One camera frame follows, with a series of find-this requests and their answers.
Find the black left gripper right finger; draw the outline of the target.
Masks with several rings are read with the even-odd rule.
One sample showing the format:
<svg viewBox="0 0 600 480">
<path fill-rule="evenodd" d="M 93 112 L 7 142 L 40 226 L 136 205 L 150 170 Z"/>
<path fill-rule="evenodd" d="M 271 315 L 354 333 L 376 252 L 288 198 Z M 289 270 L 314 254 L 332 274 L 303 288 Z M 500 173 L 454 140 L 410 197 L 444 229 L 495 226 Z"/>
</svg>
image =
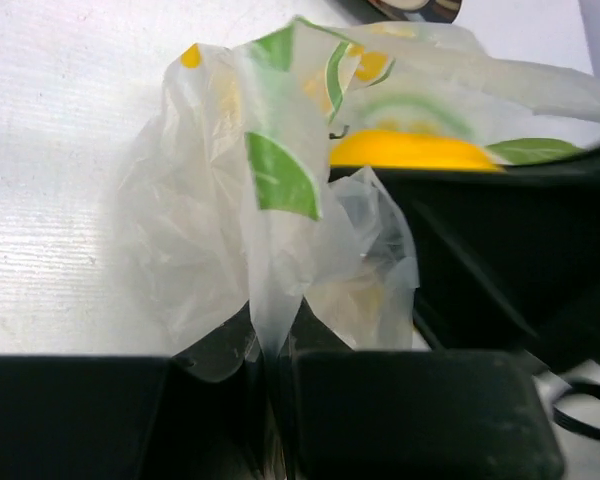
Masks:
<svg viewBox="0 0 600 480">
<path fill-rule="evenodd" d="M 291 479 L 560 479 L 532 377 L 506 353 L 349 348 L 302 305 L 279 357 Z"/>
</svg>

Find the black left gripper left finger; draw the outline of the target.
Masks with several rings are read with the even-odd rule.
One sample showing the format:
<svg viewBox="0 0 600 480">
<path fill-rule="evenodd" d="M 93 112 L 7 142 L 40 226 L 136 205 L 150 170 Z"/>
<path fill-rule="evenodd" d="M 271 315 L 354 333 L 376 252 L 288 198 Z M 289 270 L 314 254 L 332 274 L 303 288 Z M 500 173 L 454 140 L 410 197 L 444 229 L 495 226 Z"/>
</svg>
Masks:
<svg viewBox="0 0 600 480">
<path fill-rule="evenodd" d="M 259 479 L 247 309 L 173 356 L 0 355 L 0 479 Z"/>
</svg>

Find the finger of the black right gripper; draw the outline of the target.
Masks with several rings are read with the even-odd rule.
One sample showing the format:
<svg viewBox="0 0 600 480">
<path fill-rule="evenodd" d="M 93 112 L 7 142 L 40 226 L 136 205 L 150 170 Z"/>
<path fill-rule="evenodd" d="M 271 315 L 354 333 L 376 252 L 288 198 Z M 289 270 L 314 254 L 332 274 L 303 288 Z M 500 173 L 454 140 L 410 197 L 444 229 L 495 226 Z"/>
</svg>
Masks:
<svg viewBox="0 0 600 480">
<path fill-rule="evenodd" d="M 600 364 L 600 146 L 499 172 L 373 168 L 403 212 L 435 348 Z"/>
</svg>

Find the yellow fake lemon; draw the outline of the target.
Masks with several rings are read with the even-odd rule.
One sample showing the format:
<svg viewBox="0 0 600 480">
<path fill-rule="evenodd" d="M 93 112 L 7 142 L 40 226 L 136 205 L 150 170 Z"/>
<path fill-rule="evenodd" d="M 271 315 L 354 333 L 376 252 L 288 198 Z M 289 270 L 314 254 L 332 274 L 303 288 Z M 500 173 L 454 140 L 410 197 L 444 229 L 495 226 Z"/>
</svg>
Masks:
<svg viewBox="0 0 600 480">
<path fill-rule="evenodd" d="M 332 167 L 499 172 L 486 150 L 464 140 L 389 130 L 344 137 L 329 156 Z"/>
</svg>

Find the clear printed plastic bag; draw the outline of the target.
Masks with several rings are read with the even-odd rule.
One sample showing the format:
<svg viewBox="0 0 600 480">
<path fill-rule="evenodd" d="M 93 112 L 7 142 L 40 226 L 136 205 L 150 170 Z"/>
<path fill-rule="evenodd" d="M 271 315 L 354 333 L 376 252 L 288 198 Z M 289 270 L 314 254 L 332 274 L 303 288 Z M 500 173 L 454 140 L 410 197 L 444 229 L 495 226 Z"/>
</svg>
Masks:
<svg viewBox="0 0 600 480">
<path fill-rule="evenodd" d="M 277 353 L 302 305 L 355 349 L 407 350 L 422 335 L 403 212 L 373 168 L 331 175 L 330 136 L 362 130 L 548 163 L 600 146 L 600 80 L 492 57 L 445 24 L 297 18 L 233 49 L 191 46 L 167 68 L 115 198 L 120 273 L 175 350 L 247 309 Z"/>
</svg>

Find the brown rimmed ceramic plate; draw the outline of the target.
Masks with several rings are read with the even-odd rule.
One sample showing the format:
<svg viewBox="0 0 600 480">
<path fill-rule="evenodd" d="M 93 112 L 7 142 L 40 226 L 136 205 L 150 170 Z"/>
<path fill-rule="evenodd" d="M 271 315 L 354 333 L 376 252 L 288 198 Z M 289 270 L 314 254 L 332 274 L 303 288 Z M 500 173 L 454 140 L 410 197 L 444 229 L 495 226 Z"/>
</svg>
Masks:
<svg viewBox="0 0 600 480">
<path fill-rule="evenodd" d="M 329 4 L 363 24 L 381 21 L 451 24 L 462 7 L 461 0 L 335 0 Z"/>
</svg>

